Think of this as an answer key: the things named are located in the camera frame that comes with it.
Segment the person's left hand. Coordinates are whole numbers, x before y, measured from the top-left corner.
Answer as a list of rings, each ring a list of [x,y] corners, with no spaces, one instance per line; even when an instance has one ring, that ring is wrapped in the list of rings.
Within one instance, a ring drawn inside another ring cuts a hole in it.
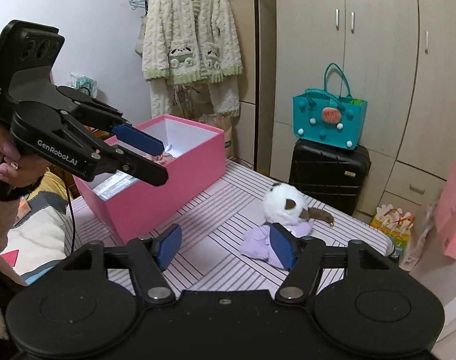
[[[37,155],[20,155],[8,131],[0,125],[0,180],[15,188],[24,188],[41,178],[50,163]]]

